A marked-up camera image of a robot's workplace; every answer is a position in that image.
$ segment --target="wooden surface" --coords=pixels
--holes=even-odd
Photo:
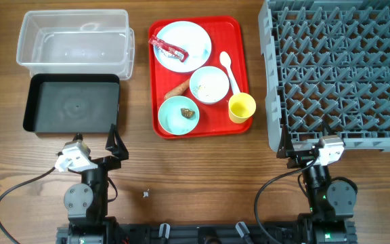
[[[277,159],[267,143],[265,65],[257,23],[262,0],[16,2],[0,0],[0,194],[51,168],[55,153],[72,139],[22,129],[30,77],[16,64],[16,47],[24,14],[39,9],[126,9],[135,31],[136,57],[132,79],[122,82],[119,127],[130,159],[110,173],[119,196],[109,204],[109,215],[120,223],[255,222],[253,199],[259,187],[287,171],[286,161]],[[250,90],[258,106],[253,126],[237,136],[163,140],[151,125],[148,28],[165,18],[214,15],[231,15],[241,24]],[[106,154],[105,140],[104,135],[85,135],[93,157]],[[347,151],[330,172],[359,186],[354,217],[359,242],[390,243],[390,153]],[[294,220],[308,212],[296,178],[285,178],[263,194],[262,220]],[[0,205],[1,221],[21,243],[55,243],[57,226],[68,223],[64,193],[78,182],[76,175],[52,173],[14,191]],[[143,199],[148,189],[150,197]],[[1,231],[0,243],[8,243]]]

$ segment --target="red object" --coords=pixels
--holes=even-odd
[[[148,31],[148,36],[157,33],[166,25],[176,21],[190,21],[200,25],[209,34],[212,42],[212,52],[203,66],[215,66],[225,73],[226,69],[219,62],[219,55],[222,51],[227,52],[231,57],[231,69],[236,78],[241,92],[248,92],[248,79],[246,77],[246,66],[244,63],[242,33],[236,19],[229,16],[214,16],[200,18],[182,18],[174,20],[159,20],[155,22]],[[159,124],[158,112],[160,105],[164,102],[163,97],[174,87],[190,78],[193,72],[176,73],[163,67],[154,57],[153,46],[149,45],[150,57],[150,82],[152,96],[152,122],[154,131],[166,139],[191,138],[200,136],[217,136],[226,134],[240,134],[245,132],[252,125],[253,118],[241,124],[233,123],[228,117],[228,100],[232,96],[232,90],[227,96],[216,104],[207,105],[199,102],[187,89],[183,96],[192,99],[200,110],[198,125],[190,133],[182,136],[174,136],[166,132]]]
[[[180,62],[184,62],[184,60],[186,60],[186,58],[189,56],[189,53],[183,48],[176,45],[171,45],[162,39],[157,38],[155,35],[150,37],[148,43],[152,44],[153,46],[157,46],[159,50],[165,54],[165,56],[178,58]]]

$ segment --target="black container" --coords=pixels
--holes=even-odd
[[[108,133],[117,125],[116,75],[38,74],[31,79],[24,129],[36,133]]]

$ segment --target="clear plastic container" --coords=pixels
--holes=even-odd
[[[135,36],[123,9],[31,11],[16,61],[39,73],[132,75]]]

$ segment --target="teal bowl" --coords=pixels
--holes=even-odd
[[[181,108],[189,108],[195,112],[192,118],[181,115]],[[159,108],[159,123],[170,134],[181,136],[191,132],[200,120],[200,111],[190,98],[175,96],[165,100]]]

